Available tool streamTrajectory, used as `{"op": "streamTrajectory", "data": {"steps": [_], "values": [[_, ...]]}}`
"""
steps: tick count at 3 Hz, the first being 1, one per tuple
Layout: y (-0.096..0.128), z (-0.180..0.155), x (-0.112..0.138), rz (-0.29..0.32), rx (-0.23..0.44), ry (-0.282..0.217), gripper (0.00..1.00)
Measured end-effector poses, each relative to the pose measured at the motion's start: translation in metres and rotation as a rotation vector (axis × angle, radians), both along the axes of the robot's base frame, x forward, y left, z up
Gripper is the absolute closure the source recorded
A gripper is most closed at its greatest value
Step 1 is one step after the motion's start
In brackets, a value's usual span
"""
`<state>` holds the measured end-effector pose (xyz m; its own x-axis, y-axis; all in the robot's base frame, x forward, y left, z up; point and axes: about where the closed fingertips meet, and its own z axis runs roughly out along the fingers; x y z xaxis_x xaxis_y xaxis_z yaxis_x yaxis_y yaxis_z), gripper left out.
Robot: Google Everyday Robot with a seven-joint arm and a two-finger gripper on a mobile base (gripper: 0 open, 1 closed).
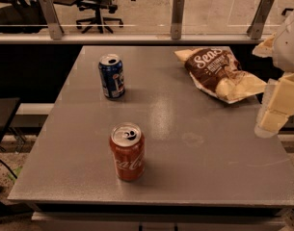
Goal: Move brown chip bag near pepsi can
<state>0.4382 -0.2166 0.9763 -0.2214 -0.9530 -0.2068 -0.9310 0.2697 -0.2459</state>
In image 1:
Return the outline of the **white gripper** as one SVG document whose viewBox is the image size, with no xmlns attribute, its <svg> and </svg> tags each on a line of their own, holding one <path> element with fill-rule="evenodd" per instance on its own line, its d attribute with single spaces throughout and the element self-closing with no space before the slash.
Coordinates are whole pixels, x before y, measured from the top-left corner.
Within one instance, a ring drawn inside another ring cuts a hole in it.
<svg viewBox="0 0 294 231">
<path fill-rule="evenodd" d="M 253 54 L 273 58 L 273 65 L 284 73 L 279 80 L 270 79 L 263 92 L 255 134 L 260 138 L 275 136 L 294 115 L 294 10 L 275 34 L 257 45 Z"/>
</svg>

